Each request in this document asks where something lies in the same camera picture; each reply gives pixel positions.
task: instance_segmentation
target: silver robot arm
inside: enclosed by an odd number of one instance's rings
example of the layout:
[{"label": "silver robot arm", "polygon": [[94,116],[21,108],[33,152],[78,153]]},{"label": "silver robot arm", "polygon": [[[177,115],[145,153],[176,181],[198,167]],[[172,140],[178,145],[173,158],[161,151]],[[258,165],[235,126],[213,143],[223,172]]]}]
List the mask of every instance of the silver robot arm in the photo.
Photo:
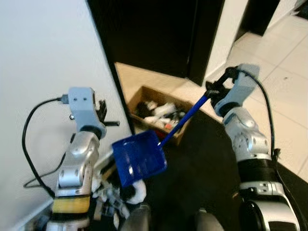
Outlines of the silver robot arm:
[{"label": "silver robot arm", "polygon": [[93,89],[70,88],[63,103],[70,105],[70,119],[76,121],[77,133],[60,168],[52,217],[47,224],[49,231],[77,231],[89,226],[87,212],[93,167],[99,158],[99,140],[106,135],[106,104],[100,101],[100,109],[96,110]]},{"label": "silver robot arm", "polygon": [[[259,131],[249,112],[242,107],[256,84],[245,72],[257,77],[259,67],[242,64],[226,69],[214,83],[206,83],[207,94],[232,142],[241,178],[240,208],[243,230],[300,230],[298,220],[276,176],[270,145]],[[226,89],[223,82],[233,78],[234,86]]]}]

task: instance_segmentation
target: blue plastic dustpan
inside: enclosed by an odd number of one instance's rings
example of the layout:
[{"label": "blue plastic dustpan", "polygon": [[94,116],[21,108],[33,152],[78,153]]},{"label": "blue plastic dustpan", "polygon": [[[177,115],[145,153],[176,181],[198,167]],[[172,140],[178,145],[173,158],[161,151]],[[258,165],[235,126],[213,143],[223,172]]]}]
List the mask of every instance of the blue plastic dustpan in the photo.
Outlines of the blue plastic dustpan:
[{"label": "blue plastic dustpan", "polygon": [[115,163],[123,187],[129,186],[137,180],[156,175],[167,168],[162,147],[206,101],[207,97],[203,95],[161,143],[156,133],[149,130],[112,144]]}]

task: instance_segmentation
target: open cardboard box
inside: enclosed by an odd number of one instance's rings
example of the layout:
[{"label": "open cardboard box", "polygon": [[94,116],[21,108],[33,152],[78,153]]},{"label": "open cardboard box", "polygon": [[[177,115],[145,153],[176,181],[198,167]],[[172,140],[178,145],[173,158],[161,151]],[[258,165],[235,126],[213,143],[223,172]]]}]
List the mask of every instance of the open cardboard box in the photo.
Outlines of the open cardboard box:
[{"label": "open cardboard box", "polygon": [[[167,93],[155,90],[154,88],[142,86],[128,102],[128,109],[130,111],[131,117],[135,121],[138,121],[149,129],[155,130],[156,133],[159,133],[160,138],[166,136],[171,130],[158,127],[155,124],[148,123],[143,118],[135,115],[135,110],[139,102],[152,100],[157,102],[158,106],[164,105],[165,103],[174,103],[178,108],[182,108],[185,112],[188,112],[193,106],[193,104],[189,101],[183,101]],[[183,127],[173,135],[171,142],[175,143],[176,145],[179,145],[189,122],[190,120],[188,120],[183,125]]]}]

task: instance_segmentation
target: black wire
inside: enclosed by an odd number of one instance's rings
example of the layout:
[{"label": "black wire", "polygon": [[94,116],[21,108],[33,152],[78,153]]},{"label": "black wire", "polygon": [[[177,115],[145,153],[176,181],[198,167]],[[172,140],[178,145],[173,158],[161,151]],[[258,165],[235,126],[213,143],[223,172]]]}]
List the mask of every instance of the black wire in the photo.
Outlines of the black wire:
[{"label": "black wire", "polygon": [[299,213],[299,216],[302,220],[302,224],[305,228],[306,231],[308,231],[308,224],[307,224],[307,221],[306,221],[306,218],[305,216],[303,215],[301,209],[299,208],[298,206],[298,203],[296,202],[295,198],[293,197],[292,193],[290,192],[289,188],[286,186],[286,184],[284,183],[281,175],[279,174],[279,170],[278,170],[278,155],[279,155],[279,152],[275,153],[275,133],[274,133],[274,124],[273,124],[273,119],[272,119],[272,114],[271,114],[271,108],[270,108],[270,101],[269,101],[269,98],[268,98],[268,95],[264,89],[264,87],[262,86],[262,84],[260,83],[260,81],[258,79],[256,79],[256,77],[254,77],[252,74],[250,74],[249,72],[247,71],[244,71],[244,70],[239,70],[240,72],[244,73],[246,76],[250,77],[255,83],[257,83],[257,85],[260,87],[262,93],[263,93],[263,96],[264,96],[264,99],[265,99],[265,102],[266,102],[266,106],[267,106],[267,111],[268,111],[268,115],[269,115],[269,126],[270,126],[270,136],[271,136],[271,144],[270,144],[270,156],[274,162],[274,166],[275,166],[275,172],[276,172],[276,175],[278,177],[278,179],[280,180],[281,184],[283,185],[284,187],[284,190],[286,192],[286,196],[291,199],[292,201],[292,204],[295,206],[296,208],[296,211]]},{"label": "black wire", "polygon": [[[56,172],[56,171],[61,167],[61,165],[62,165],[62,163],[63,163],[63,161],[64,161],[64,158],[65,158],[65,153],[63,154],[62,159],[61,159],[59,165],[58,165],[54,170],[52,170],[52,171],[50,171],[50,172],[47,172],[47,173],[44,173],[43,175],[40,175],[39,177],[42,178],[42,177],[48,176],[48,175],[50,175],[50,174]],[[29,185],[30,183],[32,183],[32,182],[34,182],[34,181],[36,181],[36,180],[37,180],[36,178],[33,178],[33,179],[29,180],[27,183],[24,184],[24,188],[25,188],[25,189],[29,189],[29,188],[42,187],[40,184]]]},{"label": "black wire", "polygon": [[49,103],[49,102],[53,102],[53,101],[60,101],[61,100],[61,97],[59,98],[54,98],[54,99],[50,99],[50,100],[45,100],[41,103],[39,103],[38,105],[36,105],[30,112],[30,114],[28,115],[28,118],[25,122],[25,125],[24,125],[24,130],[23,130],[23,136],[22,136],[22,147],[23,147],[23,151],[24,151],[24,154],[25,154],[25,157],[30,165],[30,168],[36,178],[36,180],[39,182],[40,186],[42,188],[44,188],[46,190],[46,192],[52,197],[54,198],[54,191],[51,190],[51,188],[49,188],[43,181],[42,179],[40,178],[38,172],[36,171],[32,161],[31,161],[31,158],[29,156],[29,153],[27,151],[27,148],[26,148],[26,132],[27,132],[27,128],[28,128],[28,125],[29,125],[29,122],[30,122],[30,119],[32,117],[32,115],[34,114],[34,112],[42,105],[46,104],[46,103]]}]

